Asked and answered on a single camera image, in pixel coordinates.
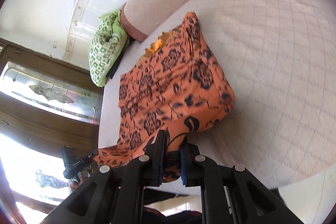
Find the person's left hand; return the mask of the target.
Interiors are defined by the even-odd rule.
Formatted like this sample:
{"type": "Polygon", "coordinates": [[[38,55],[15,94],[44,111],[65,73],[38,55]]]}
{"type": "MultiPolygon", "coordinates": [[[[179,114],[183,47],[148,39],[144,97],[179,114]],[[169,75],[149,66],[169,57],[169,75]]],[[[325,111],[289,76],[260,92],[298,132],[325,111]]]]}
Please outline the person's left hand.
{"type": "Polygon", "coordinates": [[[81,174],[79,176],[79,182],[77,181],[71,181],[69,184],[70,187],[70,191],[73,193],[80,185],[82,185],[84,182],[86,182],[86,180],[88,180],[88,178],[90,178],[90,176],[87,176],[85,174],[81,174]]]}

